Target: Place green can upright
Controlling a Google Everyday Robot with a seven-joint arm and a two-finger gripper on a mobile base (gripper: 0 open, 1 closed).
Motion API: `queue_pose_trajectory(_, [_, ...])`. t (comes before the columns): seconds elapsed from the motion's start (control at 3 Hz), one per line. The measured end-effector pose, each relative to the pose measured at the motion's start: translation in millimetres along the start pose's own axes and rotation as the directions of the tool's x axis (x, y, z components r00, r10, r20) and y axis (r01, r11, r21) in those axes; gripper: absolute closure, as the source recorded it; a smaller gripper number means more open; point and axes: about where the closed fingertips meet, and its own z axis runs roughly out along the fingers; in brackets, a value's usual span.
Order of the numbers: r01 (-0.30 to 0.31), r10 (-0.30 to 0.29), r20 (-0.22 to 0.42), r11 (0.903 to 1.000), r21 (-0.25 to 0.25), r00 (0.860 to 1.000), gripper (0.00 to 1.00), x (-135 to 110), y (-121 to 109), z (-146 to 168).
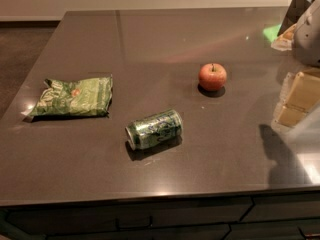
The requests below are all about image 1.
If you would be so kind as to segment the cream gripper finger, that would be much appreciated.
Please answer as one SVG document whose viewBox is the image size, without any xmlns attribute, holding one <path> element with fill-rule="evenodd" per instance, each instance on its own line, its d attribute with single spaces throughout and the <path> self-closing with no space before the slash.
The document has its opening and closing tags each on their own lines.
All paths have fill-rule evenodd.
<svg viewBox="0 0 320 240">
<path fill-rule="evenodd" d="M 294 127 L 305 116 L 306 116 L 305 112 L 281 105 L 276 112 L 276 121 L 281 125 L 284 125 L 287 127 Z"/>
<path fill-rule="evenodd" d="M 311 110 L 320 100 L 320 72 L 300 71 L 296 74 L 285 99 L 288 107 L 300 111 Z"/>
</svg>

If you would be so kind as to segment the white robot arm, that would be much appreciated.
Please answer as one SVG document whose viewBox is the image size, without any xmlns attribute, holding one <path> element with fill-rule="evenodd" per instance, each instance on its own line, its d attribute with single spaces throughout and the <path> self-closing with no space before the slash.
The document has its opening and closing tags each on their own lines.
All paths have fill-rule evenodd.
<svg viewBox="0 0 320 240">
<path fill-rule="evenodd" d="M 291 129 L 320 101 L 320 0 L 292 0 L 271 48 L 286 56 L 273 120 Z"/>
</svg>

